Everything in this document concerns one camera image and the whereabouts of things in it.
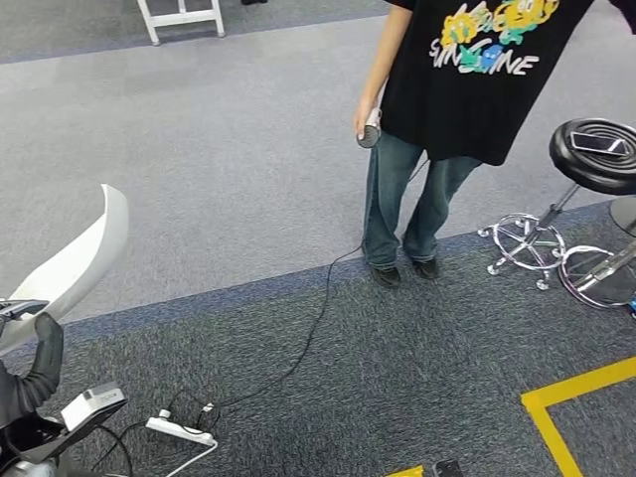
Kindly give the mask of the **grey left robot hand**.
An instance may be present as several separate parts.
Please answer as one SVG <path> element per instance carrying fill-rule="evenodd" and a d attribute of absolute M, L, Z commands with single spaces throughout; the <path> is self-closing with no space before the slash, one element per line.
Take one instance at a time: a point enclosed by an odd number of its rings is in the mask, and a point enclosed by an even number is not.
<path fill-rule="evenodd" d="M 1 301 L 1 334 L 10 323 L 18 322 L 25 314 L 34 316 L 38 345 L 29 373 L 20 376 L 9 372 L 1 364 L 1 427 L 8 427 L 18 419 L 33 413 L 54 395 L 61 378 L 63 354 L 63 329 L 44 311 L 45 300 Z"/>

